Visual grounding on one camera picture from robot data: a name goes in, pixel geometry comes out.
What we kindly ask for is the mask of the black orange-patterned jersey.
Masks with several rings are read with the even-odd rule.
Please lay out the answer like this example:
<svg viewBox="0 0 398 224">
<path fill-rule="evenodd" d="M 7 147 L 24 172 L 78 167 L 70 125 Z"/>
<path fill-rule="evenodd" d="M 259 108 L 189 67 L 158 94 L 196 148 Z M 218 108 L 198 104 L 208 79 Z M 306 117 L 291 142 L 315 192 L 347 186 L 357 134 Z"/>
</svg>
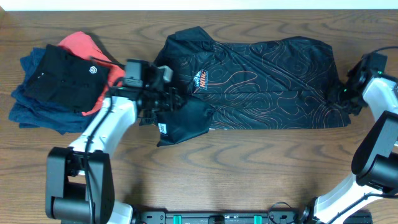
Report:
<svg viewBox="0 0 398 224">
<path fill-rule="evenodd" d="M 173 70 L 171 86 L 187 98 L 157 115 L 160 146 L 212 129 L 324 129 L 350 124 L 327 101 L 339 83 L 330 45 L 307 37 L 222 43 L 201 27 L 169 35 L 156 65 Z"/>
</svg>

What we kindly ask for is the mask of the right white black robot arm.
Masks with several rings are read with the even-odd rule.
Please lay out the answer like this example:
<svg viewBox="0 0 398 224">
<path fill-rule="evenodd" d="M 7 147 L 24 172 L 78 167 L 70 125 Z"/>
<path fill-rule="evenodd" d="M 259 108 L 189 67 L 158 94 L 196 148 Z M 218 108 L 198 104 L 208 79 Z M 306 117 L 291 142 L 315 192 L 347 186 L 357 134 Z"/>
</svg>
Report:
<svg viewBox="0 0 398 224">
<path fill-rule="evenodd" d="M 314 198 L 300 223 L 343 223 L 376 200 L 397 198 L 397 79 L 378 68 L 360 71 L 366 73 L 361 99 L 376 122 L 353 156 L 350 175 Z"/>
</svg>

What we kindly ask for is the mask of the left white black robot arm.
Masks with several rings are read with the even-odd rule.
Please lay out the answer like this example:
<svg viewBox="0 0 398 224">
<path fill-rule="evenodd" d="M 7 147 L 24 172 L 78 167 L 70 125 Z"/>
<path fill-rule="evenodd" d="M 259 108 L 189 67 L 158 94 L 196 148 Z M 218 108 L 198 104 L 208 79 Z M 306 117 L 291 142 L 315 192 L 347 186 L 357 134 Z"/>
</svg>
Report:
<svg viewBox="0 0 398 224">
<path fill-rule="evenodd" d="M 49 152 L 46 215 L 62 223 L 134 223 L 133 207 L 115 200 L 111 157 L 142 110 L 175 111 L 185 102 L 174 88 L 111 87 L 81 136 Z"/>
</svg>

